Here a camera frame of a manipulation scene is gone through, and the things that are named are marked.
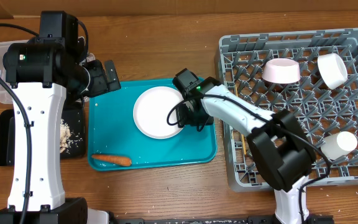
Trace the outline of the white round plate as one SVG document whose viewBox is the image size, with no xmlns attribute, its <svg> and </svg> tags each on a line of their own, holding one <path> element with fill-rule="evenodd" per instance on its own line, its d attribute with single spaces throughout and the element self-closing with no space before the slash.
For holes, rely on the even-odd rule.
<svg viewBox="0 0 358 224">
<path fill-rule="evenodd" d="M 183 100 L 179 91 L 167 86 L 156 86 L 143 92 L 135 102 L 133 118 L 137 128 L 154 139 L 168 139 L 182 128 L 170 126 L 167 117 L 170 110 Z"/>
</svg>

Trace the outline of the wooden chopstick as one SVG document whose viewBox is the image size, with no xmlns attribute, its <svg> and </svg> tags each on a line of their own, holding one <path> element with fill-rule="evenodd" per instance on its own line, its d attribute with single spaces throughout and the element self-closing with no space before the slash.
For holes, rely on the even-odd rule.
<svg viewBox="0 0 358 224">
<path fill-rule="evenodd" d="M 235 94 L 237 97 L 239 97 L 239 93 L 238 93 L 236 84 L 234 84 L 234 94 Z M 241 142 L 242 142 L 242 153 L 243 153 L 243 156 L 247 156 L 247 149 L 246 149 L 245 137 L 244 137 L 244 135 L 243 135 L 242 133 L 240 134 L 240 137 L 241 137 Z"/>
</svg>

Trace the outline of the orange carrot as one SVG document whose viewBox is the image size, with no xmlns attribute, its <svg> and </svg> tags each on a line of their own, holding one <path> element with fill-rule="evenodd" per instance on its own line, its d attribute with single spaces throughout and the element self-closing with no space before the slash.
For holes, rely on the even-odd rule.
<svg viewBox="0 0 358 224">
<path fill-rule="evenodd" d="M 107 155 L 107 154 L 93 154 L 91 156 L 93 159 L 109 162 L 115 165 L 129 167 L 132 165 L 132 160 L 128 157 L 124 156 L 114 156 L 114 155 Z"/>
</svg>

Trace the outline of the white paper cup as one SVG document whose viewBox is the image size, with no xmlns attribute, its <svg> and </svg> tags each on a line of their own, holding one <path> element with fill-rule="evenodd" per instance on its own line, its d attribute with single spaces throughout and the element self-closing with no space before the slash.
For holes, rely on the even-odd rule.
<svg viewBox="0 0 358 224">
<path fill-rule="evenodd" d="M 341 156 L 349 154 L 356 147 L 356 136 L 348 131 L 342 131 L 324 138 L 321 151 L 328 159 L 336 160 Z"/>
</svg>

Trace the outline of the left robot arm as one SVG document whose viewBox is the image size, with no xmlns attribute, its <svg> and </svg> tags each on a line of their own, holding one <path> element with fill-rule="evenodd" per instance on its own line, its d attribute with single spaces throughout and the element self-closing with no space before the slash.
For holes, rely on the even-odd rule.
<svg viewBox="0 0 358 224">
<path fill-rule="evenodd" d="M 9 46 L 0 84 L 14 105 L 14 178 L 0 223 L 113 223 L 111 212 L 66 198 L 60 172 L 63 107 L 82 97 L 120 89 L 114 63 L 86 61 L 83 27 L 63 11 L 44 11 L 40 29 L 26 43 Z"/>
</svg>

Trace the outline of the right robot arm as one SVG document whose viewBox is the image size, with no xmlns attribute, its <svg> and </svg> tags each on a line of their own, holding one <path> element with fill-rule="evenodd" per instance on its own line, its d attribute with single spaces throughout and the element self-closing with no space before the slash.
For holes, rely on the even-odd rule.
<svg viewBox="0 0 358 224">
<path fill-rule="evenodd" d="M 241 133 L 257 172 L 275 191 L 274 223 L 306 223 L 305 184 L 316 160 L 296 117 L 288 110 L 273 112 L 254 106 L 230 92 L 219 80 L 200 80 L 183 69 L 173 79 L 183 100 L 171 110 L 170 126 L 194 126 L 202 131 L 218 118 Z"/>
</svg>

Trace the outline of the grey dishwasher rack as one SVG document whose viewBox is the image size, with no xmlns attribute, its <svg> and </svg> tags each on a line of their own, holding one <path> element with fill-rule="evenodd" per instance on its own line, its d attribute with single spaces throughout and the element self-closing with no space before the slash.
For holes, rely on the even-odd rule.
<svg viewBox="0 0 358 224">
<path fill-rule="evenodd" d="M 321 78 L 318 57 L 338 54 L 348 79 L 331 90 Z M 265 64 L 289 58 L 300 65 L 301 78 L 289 85 L 262 79 Z M 321 146 L 325 137 L 349 131 L 358 142 L 358 28 L 225 35 L 216 54 L 218 78 L 238 97 L 270 111 L 290 110 L 308 140 Z M 358 184 L 358 143 L 334 160 L 321 185 Z"/>
</svg>

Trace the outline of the black plastic tray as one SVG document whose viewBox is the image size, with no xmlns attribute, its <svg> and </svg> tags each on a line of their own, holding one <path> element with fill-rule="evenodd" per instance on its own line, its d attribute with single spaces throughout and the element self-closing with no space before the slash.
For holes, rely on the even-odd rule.
<svg viewBox="0 0 358 224">
<path fill-rule="evenodd" d="M 70 126 L 71 130 L 79 132 L 83 141 L 79 143 L 79 149 L 72 149 L 71 154 L 60 154 L 60 159 L 82 157 L 86 152 L 86 134 L 84 111 L 80 108 L 64 109 L 62 119 Z M 14 165 L 14 140 L 15 124 L 14 110 L 5 110 L 0 114 L 0 166 Z"/>
</svg>

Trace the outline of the teal serving tray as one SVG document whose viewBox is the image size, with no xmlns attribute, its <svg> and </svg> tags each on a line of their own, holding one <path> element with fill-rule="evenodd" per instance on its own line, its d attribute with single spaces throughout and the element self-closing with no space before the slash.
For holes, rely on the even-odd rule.
<svg viewBox="0 0 358 224">
<path fill-rule="evenodd" d="M 213 125 L 200 132 L 186 126 L 168 139 L 150 138 L 136 127 L 133 107 L 136 99 L 156 86 L 173 87 L 172 79 L 121 82 L 121 89 L 89 101 L 88 162 L 98 171 L 121 170 L 121 166 L 93 159 L 94 154 L 124 156 L 131 169 L 206 163 L 215 157 L 218 146 Z"/>
</svg>

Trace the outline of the rice pile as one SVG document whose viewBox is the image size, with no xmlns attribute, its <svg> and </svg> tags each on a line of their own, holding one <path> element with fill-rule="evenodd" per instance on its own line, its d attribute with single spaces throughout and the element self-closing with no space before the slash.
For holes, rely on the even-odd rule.
<svg viewBox="0 0 358 224">
<path fill-rule="evenodd" d="M 83 138 L 80 136 L 79 132 L 76 133 L 74 130 L 71 130 L 71 129 L 70 129 L 70 132 L 71 132 L 71 137 L 67 141 L 68 147 L 61 154 L 63 154 L 63 153 L 71 154 L 70 151 L 72 149 L 79 149 L 80 148 L 79 143 L 81 143 L 83 141 Z"/>
</svg>

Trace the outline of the peanut shells pile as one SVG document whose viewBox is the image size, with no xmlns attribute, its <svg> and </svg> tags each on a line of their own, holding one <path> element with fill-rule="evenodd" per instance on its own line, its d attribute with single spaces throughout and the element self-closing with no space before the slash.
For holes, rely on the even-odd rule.
<svg viewBox="0 0 358 224">
<path fill-rule="evenodd" d="M 70 127 L 64 122 L 63 119 L 60 121 L 60 153 L 62 153 L 67 147 L 67 141 L 71 137 Z"/>
</svg>

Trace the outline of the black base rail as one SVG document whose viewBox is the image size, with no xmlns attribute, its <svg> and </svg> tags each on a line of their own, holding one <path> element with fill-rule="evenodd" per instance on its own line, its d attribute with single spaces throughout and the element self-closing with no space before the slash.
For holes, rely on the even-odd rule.
<svg viewBox="0 0 358 224">
<path fill-rule="evenodd" d="M 143 218 L 114 218 L 111 224 L 274 224 L 279 223 L 274 215 L 249 216 L 247 218 L 191 218 L 191 219 L 165 219 L 144 220 Z"/>
</svg>

